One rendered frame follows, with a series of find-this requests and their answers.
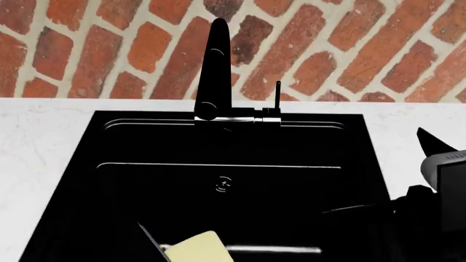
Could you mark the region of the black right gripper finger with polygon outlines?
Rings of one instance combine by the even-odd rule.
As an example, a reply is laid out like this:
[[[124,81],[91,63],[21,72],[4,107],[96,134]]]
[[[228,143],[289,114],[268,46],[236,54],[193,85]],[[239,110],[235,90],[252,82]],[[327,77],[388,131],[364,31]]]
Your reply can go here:
[[[419,144],[424,152],[425,156],[448,156],[454,152],[458,152],[452,146],[449,146],[447,143],[444,143],[441,139],[438,139],[430,132],[426,131],[423,128],[418,128],[416,131],[416,136],[418,138]]]
[[[384,218],[393,212],[390,204],[357,205],[324,211],[322,215],[329,218]]]

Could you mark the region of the black kitchen sink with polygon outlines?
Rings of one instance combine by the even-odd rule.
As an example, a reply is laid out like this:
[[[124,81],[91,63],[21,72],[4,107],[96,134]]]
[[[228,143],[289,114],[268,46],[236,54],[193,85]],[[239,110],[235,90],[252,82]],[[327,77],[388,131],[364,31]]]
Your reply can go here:
[[[97,111],[19,262],[163,262],[138,224],[160,245],[214,231],[224,245],[322,250],[235,262],[405,262],[390,215],[322,215],[389,200],[361,115],[222,128],[189,112]]]

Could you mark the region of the yellow sponge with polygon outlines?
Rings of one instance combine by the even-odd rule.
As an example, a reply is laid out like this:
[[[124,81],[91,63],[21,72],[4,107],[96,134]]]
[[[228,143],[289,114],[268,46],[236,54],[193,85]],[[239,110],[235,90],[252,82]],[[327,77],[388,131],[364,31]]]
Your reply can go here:
[[[190,237],[165,251],[170,262],[234,262],[214,231]]]

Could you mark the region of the black sink faucet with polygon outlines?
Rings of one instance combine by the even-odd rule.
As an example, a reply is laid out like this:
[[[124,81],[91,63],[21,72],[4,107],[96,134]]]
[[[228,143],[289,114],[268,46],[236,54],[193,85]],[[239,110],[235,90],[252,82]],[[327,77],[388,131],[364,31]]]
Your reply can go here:
[[[208,35],[194,104],[197,126],[279,127],[281,111],[232,106],[231,45],[225,19],[215,19]]]

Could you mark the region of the round sink drain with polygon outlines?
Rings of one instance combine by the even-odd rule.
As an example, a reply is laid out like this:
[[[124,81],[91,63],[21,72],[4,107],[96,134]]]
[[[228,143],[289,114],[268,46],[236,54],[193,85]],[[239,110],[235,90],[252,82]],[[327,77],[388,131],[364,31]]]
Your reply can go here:
[[[232,187],[232,179],[226,176],[216,178],[215,190],[221,193],[226,193]]]

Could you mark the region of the black frying pan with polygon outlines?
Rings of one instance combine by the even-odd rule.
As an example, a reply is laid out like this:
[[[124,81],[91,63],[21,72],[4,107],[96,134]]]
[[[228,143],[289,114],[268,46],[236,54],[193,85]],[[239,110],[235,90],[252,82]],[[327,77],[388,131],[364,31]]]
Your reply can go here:
[[[164,262],[170,262],[165,255],[166,249],[173,245],[160,245],[149,233],[145,226],[138,224],[141,231],[146,235],[157,252],[162,256]],[[224,245],[230,256],[237,254],[246,255],[319,255],[322,253],[319,247],[296,247],[296,246],[254,246],[254,245]]]

